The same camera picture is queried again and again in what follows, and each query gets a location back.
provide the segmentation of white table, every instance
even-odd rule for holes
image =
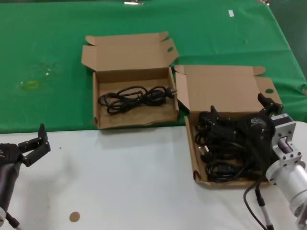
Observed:
[[[298,122],[294,140],[305,161],[306,133],[307,124]],[[22,166],[9,207],[25,230],[260,230],[243,189],[207,189],[193,181],[185,127],[48,136],[52,151]],[[6,134],[0,142],[35,137]],[[278,188],[262,194],[275,229],[296,230]],[[263,221],[254,192],[248,200]],[[72,223],[74,211],[81,218]],[[12,230],[7,222],[1,229]]]

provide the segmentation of box lid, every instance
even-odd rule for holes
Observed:
[[[211,105],[221,113],[258,112],[260,92],[281,103],[271,79],[255,78],[264,67],[176,65],[175,71],[178,99],[191,112],[210,111]]]
[[[86,36],[82,63],[95,71],[168,67],[178,52],[168,32]]]

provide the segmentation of white label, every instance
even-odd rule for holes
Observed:
[[[234,17],[235,16],[233,10],[229,10],[228,13],[229,13],[230,17]]]
[[[286,116],[288,116],[288,114],[280,114],[278,116],[272,116],[271,119],[274,121],[274,120],[277,120],[277,119],[280,119]]]

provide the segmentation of box handle hole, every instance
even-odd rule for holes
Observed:
[[[273,89],[267,89],[265,92],[266,93],[274,93],[274,90]]]

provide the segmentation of cardboard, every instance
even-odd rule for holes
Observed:
[[[205,172],[205,163],[200,158],[198,145],[194,141],[194,124],[202,111],[210,111],[214,105],[222,116],[242,117],[260,111],[258,93],[282,103],[273,82],[269,78],[257,77],[265,72],[264,67],[250,66],[175,66],[178,99],[190,110],[185,117],[193,178],[196,183],[212,187],[247,187],[249,180],[210,182]]]
[[[168,32],[117,36],[87,36],[90,45],[83,46],[82,63],[93,73],[94,117],[98,128],[150,125],[173,122],[178,117],[177,96],[162,106],[140,106],[109,115],[98,98],[130,86],[175,88],[169,65],[178,57]]]

